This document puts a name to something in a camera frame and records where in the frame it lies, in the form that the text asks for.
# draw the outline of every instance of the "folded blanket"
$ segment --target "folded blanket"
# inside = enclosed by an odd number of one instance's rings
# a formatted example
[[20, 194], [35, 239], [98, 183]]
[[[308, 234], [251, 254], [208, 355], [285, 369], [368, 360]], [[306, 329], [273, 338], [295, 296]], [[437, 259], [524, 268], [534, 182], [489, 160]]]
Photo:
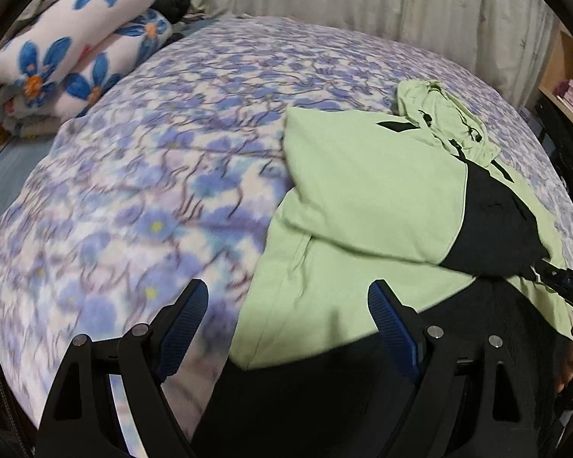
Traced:
[[172, 35], [172, 26], [149, 9], [124, 24], [90, 51], [56, 87], [38, 114], [18, 118], [14, 100], [5, 104], [4, 126], [16, 135], [56, 132], [65, 121], [87, 113], [119, 79], [155, 53]]
[[0, 41], [0, 48], [13, 36], [20, 34], [26, 27], [33, 25], [38, 16], [45, 12], [51, 5], [59, 0], [32, 0], [28, 6], [19, 14], [19, 17], [11, 24], [8, 31], [2, 36]]
[[[7, 41], [0, 50], [3, 126], [14, 134], [39, 134], [38, 116], [46, 114], [58, 85], [90, 50], [124, 23], [140, 16], [154, 1], [60, 0], [28, 30]], [[147, 37], [148, 51], [157, 35], [151, 33]]]

